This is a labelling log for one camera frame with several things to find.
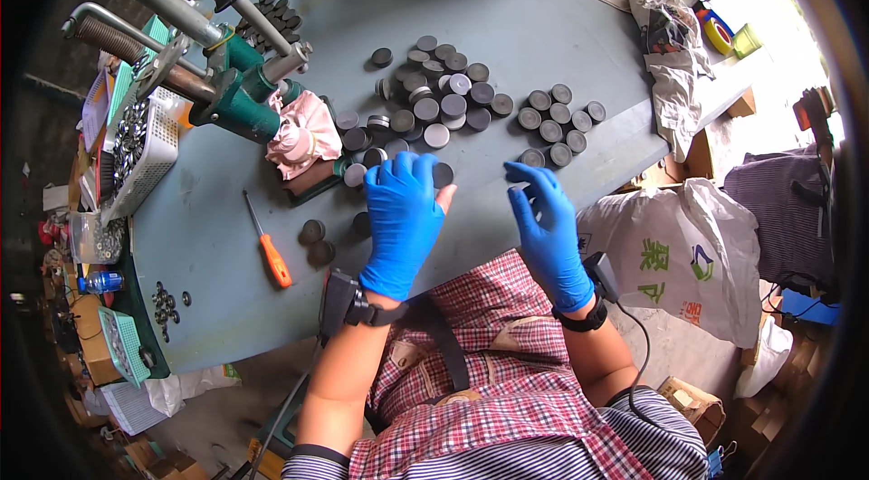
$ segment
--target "white plastic basket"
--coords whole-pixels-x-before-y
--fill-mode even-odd
[[[134,83],[130,87],[124,103],[118,107],[118,113],[122,113],[125,106],[133,101],[138,86],[138,83]],[[149,97],[151,101],[148,104],[148,129],[142,156],[114,200],[109,201],[111,205],[108,208],[103,207],[103,225],[116,218],[135,213],[154,186],[178,159],[178,122],[167,110],[168,105],[162,103],[174,102],[179,97],[160,86]],[[111,132],[111,136],[114,138],[114,131]]]

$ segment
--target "blue workbench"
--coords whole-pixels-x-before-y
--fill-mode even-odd
[[[383,113],[375,81],[403,62],[424,34],[488,65],[490,82],[514,98],[517,110],[529,92],[558,82],[573,90],[571,110],[602,102],[610,118],[588,134],[588,149],[557,172],[577,209],[668,152],[654,132],[652,78],[640,54],[640,31],[630,14],[598,0],[289,1],[303,19],[302,40],[314,47],[310,71],[298,80],[329,96],[336,112]],[[234,25],[239,15],[230,8],[214,20]],[[391,48],[395,63],[366,70],[379,47]],[[204,65],[201,55],[192,57]],[[436,151],[455,170],[459,190],[412,293],[519,244],[501,162],[544,143],[522,131],[515,117],[493,120],[483,133],[453,132],[449,145]],[[414,149],[421,150],[421,143]],[[219,127],[194,128],[133,219],[132,253],[143,296],[149,298],[160,280],[176,298],[183,290],[193,298],[190,307],[178,307],[181,322],[169,325],[171,342],[158,337],[173,372],[253,356],[316,333],[322,271],[308,265],[296,242],[305,220],[325,223],[337,248],[333,266],[355,274],[368,259],[370,240],[359,242],[350,231],[353,216],[365,210],[362,194],[339,185],[292,208],[264,154],[265,147]],[[294,280],[288,289],[277,289],[263,264],[243,188],[287,262]],[[149,299],[145,306],[153,320]],[[159,336],[159,326],[154,329]]]

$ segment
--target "green plastic cup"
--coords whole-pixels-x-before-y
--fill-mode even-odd
[[[740,60],[760,47],[763,47],[763,41],[754,32],[751,24],[745,24],[733,35],[733,53]]]

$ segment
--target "screwdriver handle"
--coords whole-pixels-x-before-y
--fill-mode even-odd
[[[275,273],[277,283],[285,288],[293,284],[293,279],[289,278],[287,264],[283,262],[283,258],[271,244],[271,236],[266,234],[260,235],[260,244],[263,245],[263,250],[265,250],[266,258],[268,259],[268,266]]]

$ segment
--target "blue nitrile glove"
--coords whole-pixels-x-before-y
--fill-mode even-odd
[[[512,161],[504,167],[508,181],[529,183],[524,190],[506,192],[519,224],[522,256],[559,312],[580,310],[592,299],[594,285],[580,261],[573,204],[552,171]]]
[[[435,199],[433,154],[399,152],[395,160],[365,173],[371,223],[371,258],[359,275],[367,290],[396,301],[407,299],[422,263],[429,257],[455,187]]]

